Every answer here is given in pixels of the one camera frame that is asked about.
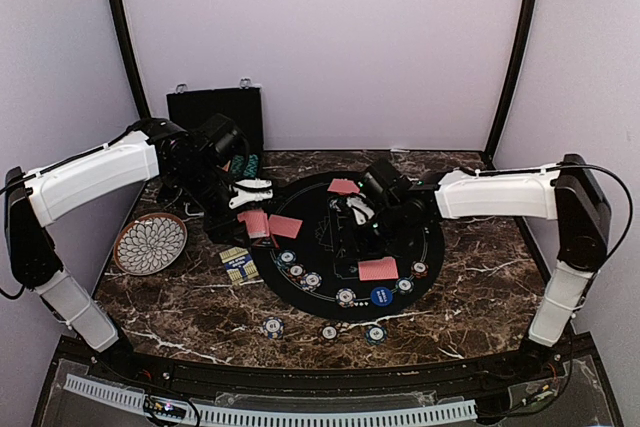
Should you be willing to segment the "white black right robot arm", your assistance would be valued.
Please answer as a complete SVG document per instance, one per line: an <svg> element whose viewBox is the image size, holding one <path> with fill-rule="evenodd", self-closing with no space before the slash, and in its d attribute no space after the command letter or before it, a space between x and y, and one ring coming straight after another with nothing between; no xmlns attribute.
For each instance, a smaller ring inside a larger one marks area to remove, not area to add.
<svg viewBox="0 0 640 427"><path fill-rule="evenodd" d="M534 217L557 223L556 267L529 326L528 343L510 360L521 381L534 379L589 283L609 257L611 207L584 159L567 154L556 164L506 171L455 169L418 180L389 161L371 164L357 192L329 205L347 219L347 251L364 258L394 254L412 240L412 229L465 217Z"/></svg>

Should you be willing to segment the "red card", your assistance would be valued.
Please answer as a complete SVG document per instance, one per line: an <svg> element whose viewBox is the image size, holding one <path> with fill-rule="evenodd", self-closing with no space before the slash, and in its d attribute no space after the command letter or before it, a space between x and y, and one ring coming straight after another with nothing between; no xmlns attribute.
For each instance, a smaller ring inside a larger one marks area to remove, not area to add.
<svg viewBox="0 0 640 427"><path fill-rule="evenodd" d="M353 180L346 178L334 178L330 182L327 191L340 195L351 195L358 194L360 192L360 188Z"/></svg>
<svg viewBox="0 0 640 427"><path fill-rule="evenodd" d="M269 216L270 233L275 236L295 239L303 225L303 221L296 218L290 218L272 214Z"/></svg>
<svg viewBox="0 0 640 427"><path fill-rule="evenodd" d="M358 276L362 282L396 280L399 278L396 260L394 257L387 256L381 259L361 261L358 263Z"/></svg>

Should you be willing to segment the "blue white chip stack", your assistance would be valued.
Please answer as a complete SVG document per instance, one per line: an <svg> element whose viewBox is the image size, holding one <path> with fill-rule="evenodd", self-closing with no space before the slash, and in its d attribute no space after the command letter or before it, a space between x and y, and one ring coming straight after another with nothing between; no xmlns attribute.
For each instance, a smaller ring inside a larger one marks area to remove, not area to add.
<svg viewBox="0 0 640 427"><path fill-rule="evenodd" d="M262 333L269 339L280 339L284 334L284 322L279 317L267 317L262 323Z"/></svg>

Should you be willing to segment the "red playing card deck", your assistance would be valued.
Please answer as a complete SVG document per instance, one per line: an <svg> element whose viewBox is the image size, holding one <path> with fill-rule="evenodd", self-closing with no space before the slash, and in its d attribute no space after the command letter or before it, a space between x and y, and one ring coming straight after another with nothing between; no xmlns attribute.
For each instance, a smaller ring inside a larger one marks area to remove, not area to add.
<svg viewBox="0 0 640 427"><path fill-rule="evenodd" d="M263 210L247 210L237 215L237 220L245 224L250 239L260 239L270 236L269 219Z"/></svg>

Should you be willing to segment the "orange chip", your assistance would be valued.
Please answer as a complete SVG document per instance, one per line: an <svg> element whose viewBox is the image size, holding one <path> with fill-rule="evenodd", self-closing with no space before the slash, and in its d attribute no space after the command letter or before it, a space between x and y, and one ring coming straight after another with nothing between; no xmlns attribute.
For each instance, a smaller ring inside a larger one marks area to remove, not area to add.
<svg viewBox="0 0 640 427"><path fill-rule="evenodd" d="M301 278L305 275L305 273L305 268L300 264L294 264L288 268L288 276L292 279Z"/></svg>

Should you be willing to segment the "white blue chip bottom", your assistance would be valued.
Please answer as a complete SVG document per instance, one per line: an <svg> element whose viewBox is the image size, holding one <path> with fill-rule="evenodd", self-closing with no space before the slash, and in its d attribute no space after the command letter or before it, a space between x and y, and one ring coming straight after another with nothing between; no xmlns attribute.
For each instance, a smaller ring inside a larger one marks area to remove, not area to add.
<svg viewBox="0 0 640 427"><path fill-rule="evenodd" d="M351 308L356 304L356 293L350 288L341 288L335 296L337 304L342 308Z"/></svg>

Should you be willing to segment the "brown white chip stack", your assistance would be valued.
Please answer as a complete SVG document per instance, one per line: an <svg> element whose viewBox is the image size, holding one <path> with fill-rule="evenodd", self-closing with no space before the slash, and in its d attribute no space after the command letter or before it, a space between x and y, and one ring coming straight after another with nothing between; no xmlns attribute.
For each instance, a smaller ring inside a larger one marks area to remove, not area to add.
<svg viewBox="0 0 640 427"><path fill-rule="evenodd" d="M325 343L334 343L339 338L339 330L334 325L324 325L319 330L319 336Z"/></svg>

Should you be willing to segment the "teal blue chip stack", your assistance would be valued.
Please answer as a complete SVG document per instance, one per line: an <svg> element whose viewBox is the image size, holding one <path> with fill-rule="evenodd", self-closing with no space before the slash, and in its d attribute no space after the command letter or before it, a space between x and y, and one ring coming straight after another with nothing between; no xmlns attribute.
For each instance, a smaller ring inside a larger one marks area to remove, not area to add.
<svg viewBox="0 0 640 427"><path fill-rule="evenodd" d="M369 345L383 344L387 337L387 330L379 325L370 325L365 330L365 339Z"/></svg>

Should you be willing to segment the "red chip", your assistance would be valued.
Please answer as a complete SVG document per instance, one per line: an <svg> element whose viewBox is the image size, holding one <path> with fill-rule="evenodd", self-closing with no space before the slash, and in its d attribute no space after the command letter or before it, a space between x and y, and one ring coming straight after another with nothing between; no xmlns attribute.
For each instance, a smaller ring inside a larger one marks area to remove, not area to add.
<svg viewBox="0 0 640 427"><path fill-rule="evenodd" d="M426 277L428 275L428 265L424 262L414 262L411 271L416 278Z"/></svg>

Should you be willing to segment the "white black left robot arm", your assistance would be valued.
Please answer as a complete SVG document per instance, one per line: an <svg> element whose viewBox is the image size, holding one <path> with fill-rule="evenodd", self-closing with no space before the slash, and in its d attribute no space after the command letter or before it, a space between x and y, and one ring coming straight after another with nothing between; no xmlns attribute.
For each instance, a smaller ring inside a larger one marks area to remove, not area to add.
<svg viewBox="0 0 640 427"><path fill-rule="evenodd" d="M127 350L126 335L65 269L47 226L106 194L159 178L200 207L211 240L243 245L237 214L271 198L273 187L267 180L239 180L225 171L235 155L248 157L249 141L224 115L194 132L168 119L146 118L93 149L47 167L7 173L1 192L14 279L36 292L93 351L103 353L103 368L120 383L140 376L140 359Z"/></svg>

